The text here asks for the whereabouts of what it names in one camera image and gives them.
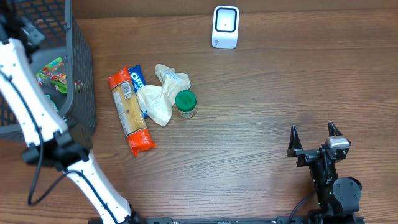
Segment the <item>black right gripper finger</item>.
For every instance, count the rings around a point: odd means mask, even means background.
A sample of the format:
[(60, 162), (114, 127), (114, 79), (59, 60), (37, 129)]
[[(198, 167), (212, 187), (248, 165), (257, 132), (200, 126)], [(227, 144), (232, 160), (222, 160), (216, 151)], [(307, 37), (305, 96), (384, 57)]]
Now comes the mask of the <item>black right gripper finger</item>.
[(332, 121), (328, 123), (328, 133), (329, 137), (342, 136), (343, 134), (338, 130)]
[(301, 145), (297, 129), (296, 129), (295, 125), (293, 125), (290, 130), (290, 141), (289, 141), (289, 147), (288, 147), (287, 152), (297, 152), (297, 151), (302, 151), (302, 150), (303, 150), (303, 147)]

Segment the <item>green snack packet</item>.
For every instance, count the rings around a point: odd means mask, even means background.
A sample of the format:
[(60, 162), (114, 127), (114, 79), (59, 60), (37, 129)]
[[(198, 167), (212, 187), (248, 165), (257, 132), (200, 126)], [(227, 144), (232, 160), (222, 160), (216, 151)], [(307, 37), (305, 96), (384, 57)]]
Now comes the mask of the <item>green snack packet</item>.
[(67, 94), (66, 66), (61, 57), (47, 64), (35, 78), (40, 86), (49, 85), (60, 93)]

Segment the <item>teal snack packet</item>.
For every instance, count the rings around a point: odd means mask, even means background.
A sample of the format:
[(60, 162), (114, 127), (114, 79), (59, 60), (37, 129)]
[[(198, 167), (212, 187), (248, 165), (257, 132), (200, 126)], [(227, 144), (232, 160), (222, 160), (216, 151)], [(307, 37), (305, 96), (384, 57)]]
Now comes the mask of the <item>teal snack packet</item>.
[(58, 112), (58, 108), (57, 108), (56, 104), (51, 100), (50, 96), (49, 96), (49, 95), (45, 95), (45, 97), (46, 97), (48, 103), (52, 106), (52, 108), (53, 108), (56, 112)]

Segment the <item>green lid jar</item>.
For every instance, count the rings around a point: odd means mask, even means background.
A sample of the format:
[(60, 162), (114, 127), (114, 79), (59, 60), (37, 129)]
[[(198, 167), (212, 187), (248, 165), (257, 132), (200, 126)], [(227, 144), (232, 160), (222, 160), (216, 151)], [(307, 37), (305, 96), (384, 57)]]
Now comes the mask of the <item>green lid jar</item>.
[(179, 92), (175, 97), (175, 105), (183, 118), (192, 118), (197, 113), (197, 99), (192, 91)]

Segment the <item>blue Oreo cookie pack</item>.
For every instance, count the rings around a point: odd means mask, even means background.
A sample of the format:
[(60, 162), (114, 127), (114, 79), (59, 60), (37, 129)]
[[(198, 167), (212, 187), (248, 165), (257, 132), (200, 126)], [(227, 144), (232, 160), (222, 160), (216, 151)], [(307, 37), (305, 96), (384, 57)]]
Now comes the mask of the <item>blue Oreo cookie pack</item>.
[(134, 67), (129, 67), (127, 70), (132, 80), (134, 93), (137, 94), (138, 89), (146, 85), (145, 78), (142, 74), (141, 66), (136, 65)]

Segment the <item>beige paper bag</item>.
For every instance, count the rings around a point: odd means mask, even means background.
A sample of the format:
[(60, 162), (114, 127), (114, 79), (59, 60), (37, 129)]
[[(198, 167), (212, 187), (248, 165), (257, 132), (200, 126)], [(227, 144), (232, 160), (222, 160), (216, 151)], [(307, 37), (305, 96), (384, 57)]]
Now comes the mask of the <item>beige paper bag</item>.
[(181, 91), (189, 90), (191, 83), (186, 73), (176, 72), (174, 68), (163, 64), (155, 66), (155, 74), (162, 85), (145, 85), (138, 89), (136, 96), (140, 109), (164, 127), (172, 117), (175, 97)]

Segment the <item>red snack packet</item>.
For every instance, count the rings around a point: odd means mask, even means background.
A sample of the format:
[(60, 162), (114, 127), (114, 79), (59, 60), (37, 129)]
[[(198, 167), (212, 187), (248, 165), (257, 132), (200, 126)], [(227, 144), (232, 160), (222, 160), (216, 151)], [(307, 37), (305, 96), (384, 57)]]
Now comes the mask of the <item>red snack packet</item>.
[(108, 83), (131, 152), (137, 157), (139, 151), (155, 148), (157, 145), (142, 115), (128, 66), (110, 76)]

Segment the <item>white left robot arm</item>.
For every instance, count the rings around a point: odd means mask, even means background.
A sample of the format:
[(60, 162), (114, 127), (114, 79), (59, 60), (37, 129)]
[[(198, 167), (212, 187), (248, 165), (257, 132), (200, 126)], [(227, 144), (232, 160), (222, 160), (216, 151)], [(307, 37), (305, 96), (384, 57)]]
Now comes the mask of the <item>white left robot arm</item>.
[[(35, 165), (27, 203), (36, 206), (64, 178), (72, 180), (100, 214), (102, 223), (143, 223), (107, 179), (93, 154), (91, 134), (77, 124), (69, 128), (49, 104), (30, 69), (28, 26), (15, 12), (1, 10), (1, 93), (22, 129), (27, 149), (22, 159)], [(42, 166), (63, 174), (40, 196), (33, 199)]]

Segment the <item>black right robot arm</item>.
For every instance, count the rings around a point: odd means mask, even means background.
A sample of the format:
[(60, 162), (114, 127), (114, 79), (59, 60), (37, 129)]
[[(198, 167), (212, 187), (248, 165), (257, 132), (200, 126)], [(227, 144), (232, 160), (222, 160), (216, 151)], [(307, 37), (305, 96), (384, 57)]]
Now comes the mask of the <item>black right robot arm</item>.
[(351, 142), (333, 122), (328, 123), (329, 137), (318, 149), (305, 150), (295, 126), (290, 130), (288, 157), (296, 157), (298, 167), (308, 167), (315, 190), (300, 201), (300, 207), (312, 195), (318, 198), (317, 210), (308, 213), (309, 223), (357, 223), (362, 185), (353, 177), (339, 178), (335, 164), (346, 156)]

